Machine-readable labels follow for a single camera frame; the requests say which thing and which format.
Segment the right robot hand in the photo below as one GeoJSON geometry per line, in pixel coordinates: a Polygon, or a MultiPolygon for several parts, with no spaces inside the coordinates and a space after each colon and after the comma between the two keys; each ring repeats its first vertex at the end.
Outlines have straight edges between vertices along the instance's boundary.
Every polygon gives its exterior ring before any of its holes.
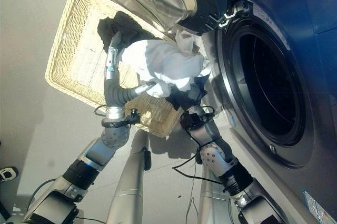
{"type": "Polygon", "coordinates": [[[165,99],[172,104],[176,111],[179,108],[187,111],[193,106],[200,105],[202,98],[207,95],[204,86],[208,79],[209,75],[196,76],[187,91],[181,91],[176,86],[173,86],[171,87],[171,94],[165,99]]]}

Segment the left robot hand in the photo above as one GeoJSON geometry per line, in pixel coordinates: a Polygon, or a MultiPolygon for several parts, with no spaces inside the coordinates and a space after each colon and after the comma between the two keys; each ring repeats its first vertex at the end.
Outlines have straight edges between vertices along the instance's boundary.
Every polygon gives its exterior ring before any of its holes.
{"type": "Polygon", "coordinates": [[[125,104],[156,85],[153,81],[145,82],[133,88],[120,86],[120,50],[118,46],[122,41],[122,33],[118,31],[111,38],[107,49],[104,79],[104,98],[106,103],[106,118],[112,121],[122,121],[125,118],[125,104]]]}

